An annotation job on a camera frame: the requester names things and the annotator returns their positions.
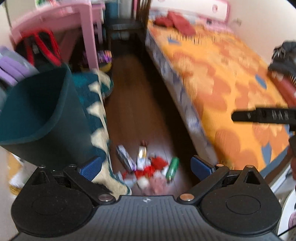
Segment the orange bedspread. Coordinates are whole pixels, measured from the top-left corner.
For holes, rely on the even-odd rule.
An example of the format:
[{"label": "orange bedspread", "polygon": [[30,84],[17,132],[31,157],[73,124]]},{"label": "orange bedspread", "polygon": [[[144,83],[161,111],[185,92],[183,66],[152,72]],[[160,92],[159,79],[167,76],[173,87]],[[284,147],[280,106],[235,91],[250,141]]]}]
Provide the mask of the orange bedspread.
[{"label": "orange bedspread", "polygon": [[220,162],[262,170],[288,146],[287,126],[234,123],[235,109],[286,103],[267,77],[267,64],[230,33],[195,26],[185,37],[173,28],[148,23],[148,29],[183,85],[202,121]]}]

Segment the wooden chair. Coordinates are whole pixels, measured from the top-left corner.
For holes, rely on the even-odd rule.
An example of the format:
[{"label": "wooden chair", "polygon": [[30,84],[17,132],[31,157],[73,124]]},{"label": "wooden chair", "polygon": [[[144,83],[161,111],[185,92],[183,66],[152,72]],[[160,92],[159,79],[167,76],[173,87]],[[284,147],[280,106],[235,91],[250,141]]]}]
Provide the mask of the wooden chair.
[{"label": "wooden chair", "polygon": [[104,27],[106,29],[106,37],[109,50],[111,50],[112,34],[118,32],[128,32],[130,34],[136,33],[140,39],[143,38],[143,45],[145,47],[145,36],[151,1],[152,0],[137,1],[136,19],[106,19]]}]

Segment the red and black backpack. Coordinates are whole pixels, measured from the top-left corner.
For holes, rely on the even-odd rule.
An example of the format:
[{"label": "red and black backpack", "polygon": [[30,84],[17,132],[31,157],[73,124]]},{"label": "red and black backpack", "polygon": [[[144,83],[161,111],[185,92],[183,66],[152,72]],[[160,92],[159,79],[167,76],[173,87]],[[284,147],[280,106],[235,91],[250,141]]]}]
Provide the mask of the red and black backpack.
[{"label": "red and black backpack", "polygon": [[49,30],[39,30],[22,34],[22,40],[15,51],[38,70],[48,66],[61,66],[62,58],[56,39]]}]

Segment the trash on floor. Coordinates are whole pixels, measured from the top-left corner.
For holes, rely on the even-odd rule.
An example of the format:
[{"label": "trash on floor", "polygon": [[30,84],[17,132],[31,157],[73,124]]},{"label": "trash on floor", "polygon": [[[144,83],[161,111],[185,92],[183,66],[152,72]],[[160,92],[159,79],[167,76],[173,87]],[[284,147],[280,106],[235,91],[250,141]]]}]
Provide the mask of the trash on floor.
[{"label": "trash on floor", "polygon": [[135,183],[144,195],[155,196],[167,194],[168,184],[173,181],[179,166],[179,158],[172,158],[170,164],[160,156],[147,154],[147,143],[141,141],[137,156],[137,164],[134,163],[128,152],[122,145],[116,147],[118,158],[126,172],[118,172],[117,177],[129,187]]},{"label": "trash on floor", "polygon": [[122,163],[123,167],[128,171],[128,172],[134,172],[137,170],[137,165],[131,158],[131,156],[128,154],[126,149],[124,148],[123,145],[119,145],[116,147],[116,153],[118,155],[118,159]]}]

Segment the blue pad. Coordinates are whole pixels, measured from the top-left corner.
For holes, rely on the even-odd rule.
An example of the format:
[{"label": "blue pad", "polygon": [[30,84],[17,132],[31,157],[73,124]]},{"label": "blue pad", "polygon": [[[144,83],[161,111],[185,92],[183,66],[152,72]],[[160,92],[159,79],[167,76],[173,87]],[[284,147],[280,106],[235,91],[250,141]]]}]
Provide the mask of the blue pad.
[{"label": "blue pad", "polygon": [[78,168],[80,175],[84,176],[87,180],[92,181],[101,171],[102,158],[97,156],[85,166]]},{"label": "blue pad", "polygon": [[194,156],[190,161],[191,171],[198,177],[200,181],[211,175],[215,171],[215,167],[210,163]]}]

